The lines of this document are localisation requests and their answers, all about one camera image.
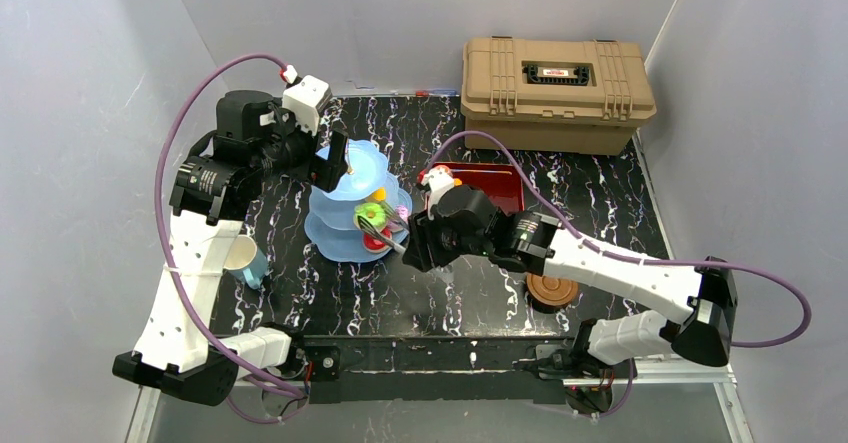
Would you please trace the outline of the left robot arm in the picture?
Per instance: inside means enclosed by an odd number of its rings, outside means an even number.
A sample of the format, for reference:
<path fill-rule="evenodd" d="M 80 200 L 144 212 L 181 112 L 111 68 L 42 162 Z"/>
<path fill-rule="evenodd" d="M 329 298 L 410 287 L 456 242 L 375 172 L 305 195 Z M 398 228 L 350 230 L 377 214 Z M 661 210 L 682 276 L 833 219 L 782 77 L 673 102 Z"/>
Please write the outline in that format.
<path fill-rule="evenodd" d="M 345 133 L 331 133 L 327 157 L 318 153 L 331 96 L 327 88 L 298 86 L 278 97 L 235 90 L 217 102 L 215 128 L 191 147 L 168 209 L 157 214 L 166 252 L 160 283 L 134 348 L 114 359 L 116 377 L 216 406 L 239 379 L 287 360 L 291 337 L 281 326 L 221 340 L 209 321 L 263 179 L 278 173 L 331 191 L 346 172 Z"/>

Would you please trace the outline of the red glazed donut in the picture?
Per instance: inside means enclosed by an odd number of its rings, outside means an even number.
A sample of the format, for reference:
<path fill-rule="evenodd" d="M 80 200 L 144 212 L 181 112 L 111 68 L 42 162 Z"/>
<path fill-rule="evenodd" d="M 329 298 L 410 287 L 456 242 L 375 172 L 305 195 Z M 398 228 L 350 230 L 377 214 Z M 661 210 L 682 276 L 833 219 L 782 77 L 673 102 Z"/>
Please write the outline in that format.
<path fill-rule="evenodd" d="M 389 243 L 391 239 L 392 232 L 386 227 L 380 231 L 379 237 L 375 237 L 373 233 L 366 232 L 363 235 L 363 246 L 370 253 L 384 253 L 393 249 L 392 244 Z"/>

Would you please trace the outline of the blue three-tier cake stand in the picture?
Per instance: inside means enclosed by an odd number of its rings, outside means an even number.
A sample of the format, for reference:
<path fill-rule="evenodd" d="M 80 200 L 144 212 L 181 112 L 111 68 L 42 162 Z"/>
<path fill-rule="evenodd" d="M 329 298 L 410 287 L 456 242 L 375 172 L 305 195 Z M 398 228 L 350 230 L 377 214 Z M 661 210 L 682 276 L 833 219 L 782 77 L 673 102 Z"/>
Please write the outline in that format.
<path fill-rule="evenodd" d="M 399 186 L 396 175 L 389 171 L 388 157 L 369 140 L 348 143 L 347 173 L 333 192 L 313 189 L 309 212 L 305 219 L 307 237 L 327 259 L 340 263 L 369 263 L 384 253 L 370 253 L 363 246 L 363 233 L 353 221 L 354 208 L 370 202 L 368 196 L 380 187 L 387 191 L 386 202 L 391 206 L 404 205 L 413 209 L 412 198 Z"/>

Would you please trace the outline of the red rectangular tray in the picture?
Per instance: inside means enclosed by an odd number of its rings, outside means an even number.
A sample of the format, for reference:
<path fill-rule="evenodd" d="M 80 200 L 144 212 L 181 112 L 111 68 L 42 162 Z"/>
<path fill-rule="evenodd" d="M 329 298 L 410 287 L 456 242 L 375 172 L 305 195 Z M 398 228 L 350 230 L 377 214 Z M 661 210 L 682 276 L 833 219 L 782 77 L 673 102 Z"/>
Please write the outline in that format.
<path fill-rule="evenodd" d="M 512 165 L 437 162 L 434 166 L 449 168 L 455 178 L 483 191 L 495 205 L 507 214 L 525 210 L 523 182 Z"/>

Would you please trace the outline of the yellow cake slice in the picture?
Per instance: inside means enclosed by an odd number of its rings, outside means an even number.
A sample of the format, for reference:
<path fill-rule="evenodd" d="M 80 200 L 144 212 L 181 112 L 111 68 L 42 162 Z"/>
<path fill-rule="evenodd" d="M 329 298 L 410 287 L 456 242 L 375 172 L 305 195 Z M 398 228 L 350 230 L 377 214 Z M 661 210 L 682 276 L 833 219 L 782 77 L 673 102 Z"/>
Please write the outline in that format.
<path fill-rule="evenodd" d="M 387 191 L 384 187 L 380 187 L 368 196 L 370 202 L 383 202 L 387 198 Z"/>

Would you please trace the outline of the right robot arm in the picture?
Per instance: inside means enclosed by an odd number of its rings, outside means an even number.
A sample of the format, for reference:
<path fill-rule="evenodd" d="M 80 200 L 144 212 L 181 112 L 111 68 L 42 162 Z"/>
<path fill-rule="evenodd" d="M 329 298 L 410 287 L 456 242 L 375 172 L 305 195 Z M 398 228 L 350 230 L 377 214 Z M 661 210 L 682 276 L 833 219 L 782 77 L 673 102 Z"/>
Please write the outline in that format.
<path fill-rule="evenodd" d="M 552 216 L 507 214 L 469 185 L 446 191 L 408 227 L 403 262 L 421 272 L 482 256 L 509 272 L 573 280 L 645 306 L 630 317 L 583 322 L 567 363 L 612 367 L 659 354 L 709 367 L 729 362 L 737 295 L 717 259 L 682 268 L 640 253 L 619 256 L 618 247 L 575 237 Z"/>

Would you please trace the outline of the green glazed donut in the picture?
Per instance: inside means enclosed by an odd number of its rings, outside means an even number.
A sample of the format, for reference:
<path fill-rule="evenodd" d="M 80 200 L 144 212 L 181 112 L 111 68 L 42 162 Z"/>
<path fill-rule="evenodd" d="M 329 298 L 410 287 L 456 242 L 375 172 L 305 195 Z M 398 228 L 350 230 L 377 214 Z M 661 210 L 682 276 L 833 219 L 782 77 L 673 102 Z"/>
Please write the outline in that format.
<path fill-rule="evenodd" d="M 379 203 L 364 202 L 354 208 L 353 221 L 361 230 L 365 229 L 363 222 L 366 222 L 377 231 L 382 231 L 387 226 L 388 217 Z"/>

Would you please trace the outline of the purple glazed donut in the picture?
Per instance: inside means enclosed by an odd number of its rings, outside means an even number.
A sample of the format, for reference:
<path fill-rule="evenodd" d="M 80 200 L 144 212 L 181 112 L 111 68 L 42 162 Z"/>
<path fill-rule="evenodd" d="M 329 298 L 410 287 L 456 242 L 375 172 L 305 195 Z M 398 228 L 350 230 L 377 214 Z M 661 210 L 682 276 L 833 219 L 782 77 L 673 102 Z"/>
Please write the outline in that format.
<path fill-rule="evenodd" d="M 408 222 L 408 218 L 409 218 L 409 209 L 408 209 L 406 206 L 404 206 L 404 205 L 398 205 L 398 206 L 396 206 L 396 207 L 395 207 L 395 214 L 397 215 L 398 219 L 399 219 L 401 222 L 403 222 L 403 223 L 407 223 L 407 222 Z"/>

